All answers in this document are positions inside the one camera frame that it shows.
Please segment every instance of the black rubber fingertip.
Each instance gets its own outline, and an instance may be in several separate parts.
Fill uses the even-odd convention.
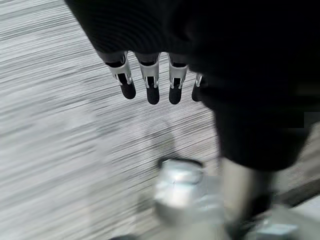
[[[146,97],[148,102],[152,105],[156,105],[160,100],[159,88],[154,88],[153,86],[146,89]]]
[[[201,97],[200,97],[200,87],[197,87],[196,83],[193,85],[193,90],[191,94],[192,100],[195,102],[200,102]]]
[[[136,96],[136,88],[135,84],[132,81],[131,84],[123,83],[121,86],[121,91],[123,93],[123,96],[126,99],[134,99]]]
[[[170,87],[170,90],[169,90],[170,103],[172,103],[173,105],[178,104],[181,100],[181,93],[182,93],[182,89],[179,89],[178,86],[175,86],[174,88]]]

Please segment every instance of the robotic hand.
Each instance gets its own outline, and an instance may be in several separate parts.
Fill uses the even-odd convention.
[[[266,211],[275,174],[293,165],[320,120],[317,7],[204,0],[65,0],[123,95],[136,90],[126,51],[135,52],[151,104],[159,101],[160,52],[170,58],[170,102],[188,67],[193,99],[215,113],[226,229]]]

